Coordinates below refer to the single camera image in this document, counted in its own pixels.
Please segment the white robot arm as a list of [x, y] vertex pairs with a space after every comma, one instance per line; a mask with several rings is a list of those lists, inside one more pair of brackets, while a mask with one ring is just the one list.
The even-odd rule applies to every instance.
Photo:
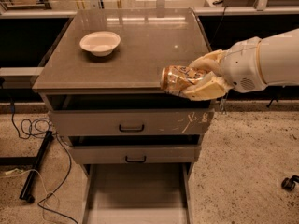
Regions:
[[190, 64], [204, 78], [182, 91], [194, 101], [222, 97], [228, 91], [262, 91], [269, 86], [299, 84], [299, 29], [261, 39], [239, 41]]

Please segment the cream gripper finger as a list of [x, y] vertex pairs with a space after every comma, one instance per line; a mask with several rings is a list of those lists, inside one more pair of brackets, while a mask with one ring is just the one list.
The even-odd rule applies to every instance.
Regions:
[[192, 61], [189, 64], [189, 67], [196, 71], [203, 71], [206, 73], [213, 72], [219, 77], [221, 75], [221, 59], [225, 55], [225, 50], [214, 50]]
[[209, 72], [195, 85], [186, 88], [182, 93], [192, 101], [213, 100], [224, 96], [233, 88], [222, 76]]

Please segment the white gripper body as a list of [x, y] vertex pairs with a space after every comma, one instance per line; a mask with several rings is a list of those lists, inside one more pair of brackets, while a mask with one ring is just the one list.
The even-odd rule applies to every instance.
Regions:
[[235, 91], [247, 93], [263, 91], [263, 80], [259, 64], [259, 37], [253, 37], [232, 45], [221, 58], [221, 74]]

